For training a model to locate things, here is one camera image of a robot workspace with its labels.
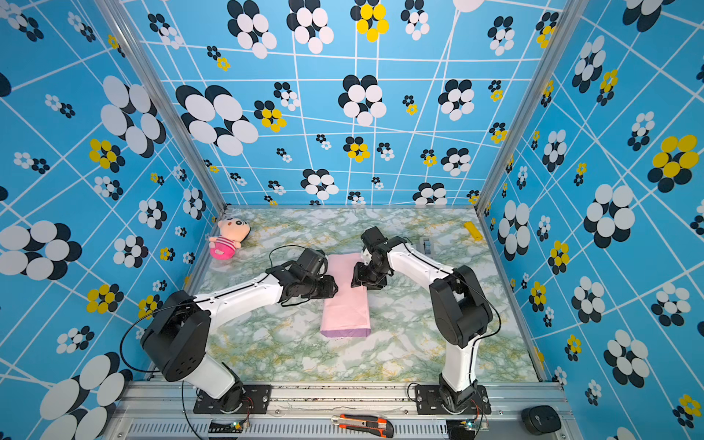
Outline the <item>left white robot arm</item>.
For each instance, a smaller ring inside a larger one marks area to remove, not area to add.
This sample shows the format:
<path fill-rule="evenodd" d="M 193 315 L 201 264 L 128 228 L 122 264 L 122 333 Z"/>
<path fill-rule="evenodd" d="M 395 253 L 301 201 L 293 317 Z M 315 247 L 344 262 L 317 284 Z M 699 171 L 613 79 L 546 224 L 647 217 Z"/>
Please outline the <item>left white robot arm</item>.
<path fill-rule="evenodd" d="M 141 348 L 166 381 L 190 384 L 232 413 L 244 399 L 244 385 L 231 368 L 207 353 L 210 335 L 262 307 L 290 305 L 293 298 L 304 303 L 330 299 L 337 292 L 325 253 L 303 249 L 297 260 L 271 266 L 248 282 L 196 296 L 171 294 L 152 315 Z"/>

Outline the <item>purple wrapping paper sheet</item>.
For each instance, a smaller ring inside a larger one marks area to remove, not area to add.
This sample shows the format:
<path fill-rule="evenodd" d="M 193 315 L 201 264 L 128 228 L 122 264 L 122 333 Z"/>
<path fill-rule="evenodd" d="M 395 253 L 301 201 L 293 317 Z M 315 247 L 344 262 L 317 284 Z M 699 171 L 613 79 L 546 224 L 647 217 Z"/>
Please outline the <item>purple wrapping paper sheet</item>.
<path fill-rule="evenodd" d="M 354 268 L 361 262 L 359 254 L 331 255 L 328 274 L 338 292 L 324 301 L 320 333 L 327 338 L 365 338 L 371 334 L 370 306 L 365 287 L 352 287 Z"/>

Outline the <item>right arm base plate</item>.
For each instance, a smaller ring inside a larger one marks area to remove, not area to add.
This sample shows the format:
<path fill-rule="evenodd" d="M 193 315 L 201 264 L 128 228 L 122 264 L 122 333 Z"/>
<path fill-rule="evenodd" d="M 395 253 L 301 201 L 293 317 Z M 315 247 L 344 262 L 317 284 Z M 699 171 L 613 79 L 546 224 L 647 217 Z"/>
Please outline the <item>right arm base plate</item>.
<path fill-rule="evenodd" d="M 446 384 L 415 384 L 407 387 L 407 394 L 419 415 L 492 414 L 487 390 L 478 384 L 472 384 L 462 392 L 454 392 Z"/>

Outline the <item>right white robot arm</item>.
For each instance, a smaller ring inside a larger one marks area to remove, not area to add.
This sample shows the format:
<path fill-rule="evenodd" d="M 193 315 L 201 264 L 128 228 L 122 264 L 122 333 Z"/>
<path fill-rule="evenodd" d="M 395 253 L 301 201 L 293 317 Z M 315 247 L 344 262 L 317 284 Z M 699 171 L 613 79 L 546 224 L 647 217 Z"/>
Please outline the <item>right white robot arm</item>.
<path fill-rule="evenodd" d="M 377 227 L 366 230 L 361 241 L 353 287 L 382 290 L 399 273 L 429 293 L 436 327 L 447 342 L 439 392 L 449 411 L 462 411 L 479 393 L 475 367 L 480 343 L 491 336 L 490 323 L 499 317 L 475 272 L 466 265 L 451 268 L 434 261 L 407 239 L 386 238 Z"/>

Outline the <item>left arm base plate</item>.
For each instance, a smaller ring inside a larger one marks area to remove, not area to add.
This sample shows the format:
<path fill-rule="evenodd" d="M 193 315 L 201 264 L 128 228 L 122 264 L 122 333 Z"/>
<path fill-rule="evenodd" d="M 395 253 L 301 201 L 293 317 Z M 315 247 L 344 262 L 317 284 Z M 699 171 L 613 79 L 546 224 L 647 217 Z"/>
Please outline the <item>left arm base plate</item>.
<path fill-rule="evenodd" d="M 198 390 L 194 404 L 195 414 L 267 414 L 271 402 L 270 384 L 242 384 L 237 382 L 234 390 L 222 398 L 214 399 L 206 392 Z"/>

